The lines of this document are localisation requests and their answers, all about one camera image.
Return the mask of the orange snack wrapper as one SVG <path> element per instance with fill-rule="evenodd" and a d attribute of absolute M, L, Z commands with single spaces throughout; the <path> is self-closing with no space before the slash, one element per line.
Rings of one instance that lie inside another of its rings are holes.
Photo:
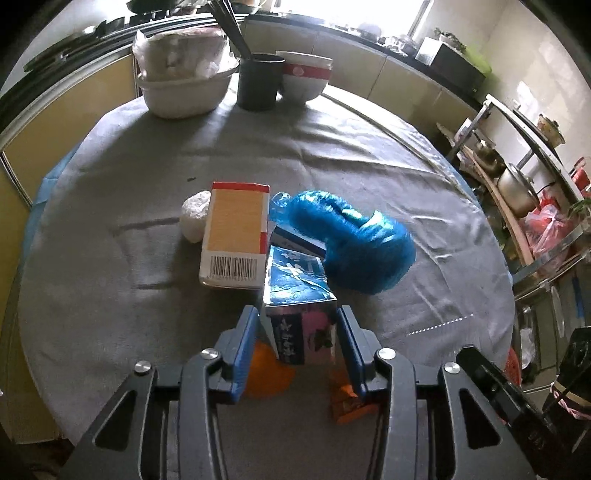
<path fill-rule="evenodd" d="M 345 425 L 377 414 L 379 407 L 356 395 L 344 368 L 334 368 L 329 372 L 329 410 L 335 424 Z"/>

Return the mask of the blue milk carton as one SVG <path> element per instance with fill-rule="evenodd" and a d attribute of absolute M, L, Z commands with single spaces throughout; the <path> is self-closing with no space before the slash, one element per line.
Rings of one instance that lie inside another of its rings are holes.
<path fill-rule="evenodd" d="M 321 365 L 335 359 L 338 299 L 318 257 L 271 246 L 263 286 L 262 324 L 277 359 Z"/>

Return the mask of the blue plastic bag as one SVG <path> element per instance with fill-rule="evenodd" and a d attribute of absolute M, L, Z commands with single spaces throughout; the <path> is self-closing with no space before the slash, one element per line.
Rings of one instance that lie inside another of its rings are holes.
<path fill-rule="evenodd" d="M 324 243 L 329 280 L 363 294 L 394 288 L 416 260 L 414 239 L 403 223 L 378 210 L 365 216 L 329 192 L 280 192 L 270 200 L 270 220 Z"/>

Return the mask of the orange white medicine box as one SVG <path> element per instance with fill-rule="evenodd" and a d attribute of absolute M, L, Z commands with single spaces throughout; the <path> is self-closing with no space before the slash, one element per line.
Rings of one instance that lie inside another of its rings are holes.
<path fill-rule="evenodd" d="M 209 287 L 259 290 L 266 271 L 270 186 L 215 181 L 211 186 L 200 282 Z"/>

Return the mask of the white tissue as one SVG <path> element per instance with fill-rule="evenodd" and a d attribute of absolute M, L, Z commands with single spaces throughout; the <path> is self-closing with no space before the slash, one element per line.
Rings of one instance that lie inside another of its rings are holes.
<path fill-rule="evenodd" d="M 199 243 L 204 238 L 209 202 L 211 192 L 204 190 L 188 197 L 181 206 L 179 227 L 190 243 Z"/>

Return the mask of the white purple medicine box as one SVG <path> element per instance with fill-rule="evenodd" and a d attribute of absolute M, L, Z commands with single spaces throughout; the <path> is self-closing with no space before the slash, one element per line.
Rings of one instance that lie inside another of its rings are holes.
<path fill-rule="evenodd" d="M 325 258 L 325 243 L 312 239 L 288 225 L 274 226 L 270 234 L 270 244 L 288 250 L 294 250 L 321 259 Z"/>

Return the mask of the red plastic mesh basket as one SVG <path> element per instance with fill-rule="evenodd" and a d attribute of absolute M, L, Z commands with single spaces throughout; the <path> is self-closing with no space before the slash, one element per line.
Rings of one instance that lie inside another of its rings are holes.
<path fill-rule="evenodd" d="M 520 386 L 522 384 L 520 360 L 513 348 L 509 349 L 504 373 L 514 385 Z"/>

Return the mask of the pink plastic bag on rack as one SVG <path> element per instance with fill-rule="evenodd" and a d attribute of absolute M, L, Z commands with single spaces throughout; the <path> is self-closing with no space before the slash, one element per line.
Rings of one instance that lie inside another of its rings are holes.
<path fill-rule="evenodd" d="M 543 191 L 539 206 L 520 223 L 531 253 L 538 260 L 563 241 L 579 221 L 563 213 L 556 198 Z"/>

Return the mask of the steel pot with lid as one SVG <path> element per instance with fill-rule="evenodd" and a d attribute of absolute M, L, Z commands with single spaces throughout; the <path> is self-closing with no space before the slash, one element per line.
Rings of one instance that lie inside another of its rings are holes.
<path fill-rule="evenodd" d="M 497 188 L 517 218 L 524 218 L 540 205 L 531 180 L 511 163 L 506 164 Z"/>

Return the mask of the metal storage rack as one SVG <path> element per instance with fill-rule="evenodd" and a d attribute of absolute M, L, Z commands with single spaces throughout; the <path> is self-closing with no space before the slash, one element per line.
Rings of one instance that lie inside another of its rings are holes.
<path fill-rule="evenodd" d="M 521 295 L 527 296 L 538 287 L 547 287 L 554 279 L 575 265 L 573 259 L 564 261 L 560 268 L 548 275 L 543 271 L 556 261 L 560 255 L 568 252 L 573 245 L 590 235 L 590 221 L 584 219 L 579 222 L 569 233 L 560 240 L 556 246 L 535 258 L 530 250 L 525 230 L 519 220 L 524 218 L 528 211 L 527 206 L 536 209 L 540 206 L 540 199 L 529 177 L 512 163 L 507 163 L 499 176 L 492 178 L 486 169 L 479 163 L 479 157 L 472 149 L 466 146 L 467 139 L 475 134 L 480 123 L 490 116 L 492 110 L 498 110 L 500 114 L 519 133 L 530 147 L 530 154 L 538 157 L 542 163 L 555 174 L 555 179 L 563 184 L 569 191 L 569 197 L 581 202 L 583 196 L 575 191 L 573 181 L 566 178 L 567 172 L 560 163 L 555 150 L 550 147 L 548 141 L 521 113 L 510 109 L 492 95 L 487 95 L 482 107 L 475 119 L 470 123 L 464 134 L 451 142 L 451 150 L 447 159 L 466 159 L 476 170 L 476 177 L 489 190 L 498 205 L 505 220 L 506 226 L 512 236 L 514 246 L 522 263 L 522 267 L 513 275 L 513 284 L 521 289 Z"/>

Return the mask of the blue under tablecloth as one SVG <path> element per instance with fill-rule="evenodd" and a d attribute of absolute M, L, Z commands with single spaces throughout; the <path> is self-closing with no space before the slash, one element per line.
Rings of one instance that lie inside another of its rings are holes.
<path fill-rule="evenodd" d="M 46 204 L 51 193 L 63 173 L 66 166 L 72 160 L 79 149 L 81 143 L 77 143 L 42 179 L 37 190 L 36 196 L 32 202 L 29 217 L 24 229 L 24 237 L 21 245 L 20 262 L 24 263 L 29 255 L 36 231 L 38 229 L 41 216 L 45 210 Z"/>

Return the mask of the white basin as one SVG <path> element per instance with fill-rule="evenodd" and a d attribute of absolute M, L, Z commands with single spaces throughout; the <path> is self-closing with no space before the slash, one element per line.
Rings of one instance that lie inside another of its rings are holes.
<path fill-rule="evenodd" d="M 137 83 L 148 110 L 161 119 L 184 119 L 216 109 L 228 92 L 238 64 L 219 71 L 208 79 L 148 81 L 139 75 Z"/>

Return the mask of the ceramic pot on rack top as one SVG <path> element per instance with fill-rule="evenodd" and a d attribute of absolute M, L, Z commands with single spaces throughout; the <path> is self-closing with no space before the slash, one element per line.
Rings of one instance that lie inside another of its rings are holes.
<path fill-rule="evenodd" d="M 553 148 L 565 143 L 564 136 L 560 132 L 558 123 L 549 119 L 547 116 L 543 114 L 538 116 L 537 128 Z"/>

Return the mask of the black chopstick holder cup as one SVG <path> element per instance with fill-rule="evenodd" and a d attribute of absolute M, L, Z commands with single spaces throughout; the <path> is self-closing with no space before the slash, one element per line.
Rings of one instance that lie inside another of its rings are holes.
<path fill-rule="evenodd" d="M 252 53 L 242 58 L 238 75 L 238 106 L 247 111 L 273 109 L 286 60 L 274 54 Z"/>

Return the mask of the red white stacked bowls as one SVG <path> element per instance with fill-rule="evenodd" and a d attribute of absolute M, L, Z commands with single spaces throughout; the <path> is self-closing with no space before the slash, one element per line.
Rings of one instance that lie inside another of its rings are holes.
<path fill-rule="evenodd" d="M 283 58 L 280 95 L 287 102 L 304 104 L 322 94 L 332 76 L 332 58 L 294 51 L 276 51 Z"/>

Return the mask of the black microwave oven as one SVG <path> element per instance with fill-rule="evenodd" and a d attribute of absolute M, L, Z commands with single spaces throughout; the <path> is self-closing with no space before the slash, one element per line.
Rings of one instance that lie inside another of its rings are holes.
<path fill-rule="evenodd" d="M 426 37 L 415 58 L 467 94 L 476 94 L 484 83 L 483 73 L 441 40 Z"/>

